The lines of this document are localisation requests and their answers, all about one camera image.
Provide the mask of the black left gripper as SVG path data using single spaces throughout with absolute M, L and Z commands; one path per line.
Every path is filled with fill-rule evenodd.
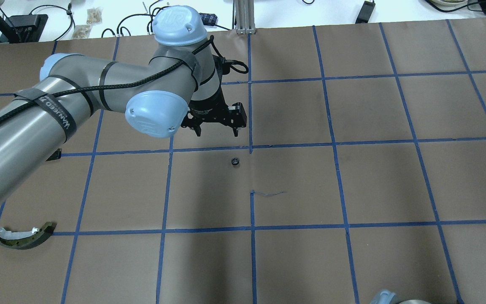
M 193 129 L 197 137 L 200 137 L 200 125 L 203 123 L 220 123 L 228 126 L 232 128 L 234 137 L 238 137 L 240 129 L 247 127 L 247 114 L 241 102 L 228 106 L 223 92 L 218 91 L 207 99 L 190 100 L 189 110 L 181 127 Z

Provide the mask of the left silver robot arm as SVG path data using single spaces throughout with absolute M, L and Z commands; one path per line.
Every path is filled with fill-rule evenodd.
M 200 136 L 203 123 L 230 127 L 235 136 L 247 127 L 243 105 L 228 106 L 221 88 L 240 62 L 218 53 L 199 12 L 168 6 L 152 27 L 158 48 L 146 66 L 52 54 L 39 82 L 13 93 L 0 110 L 0 204 L 100 109 L 121 112 L 133 129 L 158 138 L 179 128 Z

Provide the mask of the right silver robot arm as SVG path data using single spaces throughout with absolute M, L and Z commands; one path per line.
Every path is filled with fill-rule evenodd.
M 381 289 L 373 296 L 370 304 L 430 304 L 430 302 L 420 299 L 402 299 L 395 292 Z

